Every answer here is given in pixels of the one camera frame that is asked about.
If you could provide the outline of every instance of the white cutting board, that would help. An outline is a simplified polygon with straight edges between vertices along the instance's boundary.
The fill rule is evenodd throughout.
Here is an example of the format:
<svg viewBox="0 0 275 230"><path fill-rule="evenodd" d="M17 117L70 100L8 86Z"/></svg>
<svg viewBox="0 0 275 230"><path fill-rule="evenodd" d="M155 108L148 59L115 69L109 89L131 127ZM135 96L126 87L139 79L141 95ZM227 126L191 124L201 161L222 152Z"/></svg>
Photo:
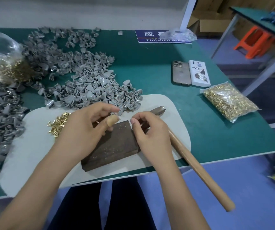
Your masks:
<svg viewBox="0 0 275 230"><path fill-rule="evenodd" d="M189 133L178 110L168 97L161 94L144 95L141 104L138 111L124 112L120 116L120 122L130 120L137 112L150 111L156 107L164 106L166 111L161 116L161 119L168 124L183 144L191 150ZM8 196L16 196L32 174L36 165L52 147L54 137L48 133L50 127L47 126L47 123L49 121L53 122L57 116L66 111L73 112L74 110L42 107L29 112L24 117L23 122L26 130L24 134L13 140L11 150L5 159L0 173L0 186ZM175 160L181 158L174 149L173 156ZM149 166L151 164L142 152L88 172L82 169L79 162L64 178L60 188Z"/></svg>

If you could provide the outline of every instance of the person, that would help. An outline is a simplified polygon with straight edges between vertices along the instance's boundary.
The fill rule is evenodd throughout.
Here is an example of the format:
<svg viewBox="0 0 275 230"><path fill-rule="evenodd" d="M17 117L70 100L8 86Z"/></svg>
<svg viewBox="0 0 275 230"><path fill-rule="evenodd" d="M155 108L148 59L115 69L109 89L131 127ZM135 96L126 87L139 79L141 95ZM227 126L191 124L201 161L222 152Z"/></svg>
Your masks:
<svg viewBox="0 0 275 230"><path fill-rule="evenodd" d="M43 228L62 180L94 150L105 131L112 130L106 119L96 127L92 123L118 111L118 107L101 102L70 115L50 151L0 215L0 230ZM146 134L139 120L149 123ZM171 228L210 229L175 163L166 123L151 112L139 112L130 121L141 151L158 174ZM49 229L101 229L100 186L95 183L70 188ZM155 229L145 198L134 197L141 193L136 178L114 180L105 229Z"/></svg>

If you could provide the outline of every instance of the plastic stool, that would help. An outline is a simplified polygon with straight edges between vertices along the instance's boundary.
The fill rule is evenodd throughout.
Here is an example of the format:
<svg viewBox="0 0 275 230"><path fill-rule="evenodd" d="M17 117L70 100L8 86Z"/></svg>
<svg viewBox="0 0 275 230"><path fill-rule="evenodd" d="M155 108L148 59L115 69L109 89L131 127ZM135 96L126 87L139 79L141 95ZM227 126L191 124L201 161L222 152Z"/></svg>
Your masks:
<svg viewBox="0 0 275 230"><path fill-rule="evenodd" d="M233 49L242 47L247 50L245 58L253 59L257 55L263 56L274 40L275 38L271 34L253 26Z"/></svg>

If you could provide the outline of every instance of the white wall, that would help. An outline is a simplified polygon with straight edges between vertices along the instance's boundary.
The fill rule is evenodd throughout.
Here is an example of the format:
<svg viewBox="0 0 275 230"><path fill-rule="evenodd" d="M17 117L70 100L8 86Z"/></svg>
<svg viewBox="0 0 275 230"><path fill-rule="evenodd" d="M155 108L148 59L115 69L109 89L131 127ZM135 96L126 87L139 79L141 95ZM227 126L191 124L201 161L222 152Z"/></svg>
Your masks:
<svg viewBox="0 0 275 230"><path fill-rule="evenodd" d="M106 30L180 27L187 0L0 0L0 27Z"/></svg>

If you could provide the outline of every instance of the brown rectangular block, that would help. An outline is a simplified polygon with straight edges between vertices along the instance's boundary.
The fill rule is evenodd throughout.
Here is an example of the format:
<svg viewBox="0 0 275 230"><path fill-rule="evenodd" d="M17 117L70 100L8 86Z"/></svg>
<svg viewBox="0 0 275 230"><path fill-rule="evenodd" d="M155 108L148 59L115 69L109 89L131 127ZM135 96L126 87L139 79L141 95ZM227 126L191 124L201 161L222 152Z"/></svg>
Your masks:
<svg viewBox="0 0 275 230"><path fill-rule="evenodd" d="M112 132L105 132L94 151L81 161L84 171L96 169L138 152L139 147L129 121L117 123L113 128Z"/></svg>

